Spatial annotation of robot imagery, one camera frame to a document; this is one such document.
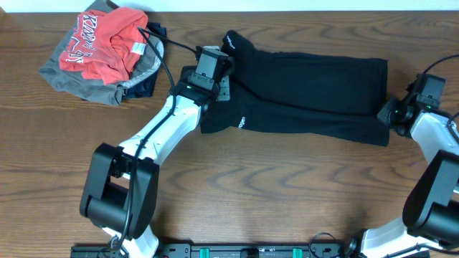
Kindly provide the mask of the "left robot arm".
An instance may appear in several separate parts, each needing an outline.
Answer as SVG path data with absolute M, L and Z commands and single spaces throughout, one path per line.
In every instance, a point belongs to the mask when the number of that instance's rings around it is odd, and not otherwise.
M 158 114 L 117 146 L 94 151 L 80 201 L 80 214 L 110 235 L 105 246 L 74 246 L 72 257 L 154 257 L 159 242 L 150 223 L 156 208 L 159 170 L 181 139 L 198 127 L 215 102 L 228 100 L 228 69 L 217 75 L 185 67 Z

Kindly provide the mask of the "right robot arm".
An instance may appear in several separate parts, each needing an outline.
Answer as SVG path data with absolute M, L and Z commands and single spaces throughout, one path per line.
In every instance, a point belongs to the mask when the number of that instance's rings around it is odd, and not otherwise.
M 428 257 L 458 255 L 458 127 L 440 109 L 445 80 L 426 72 L 407 95 L 389 98 L 377 118 L 398 135 L 413 139 L 427 168 L 407 197 L 402 216 L 354 237 L 343 257 Z

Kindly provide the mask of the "black t-shirt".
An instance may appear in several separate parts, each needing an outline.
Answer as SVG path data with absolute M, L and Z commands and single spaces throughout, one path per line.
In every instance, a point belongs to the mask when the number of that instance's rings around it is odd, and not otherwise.
M 213 104 L 203 134 L 233 127 L 388 144 L 389 129 L 377 119 L 387 96 L 385 59 L 266 52 L 234 30 L 221 50 L 235 61 L 230 99 Z

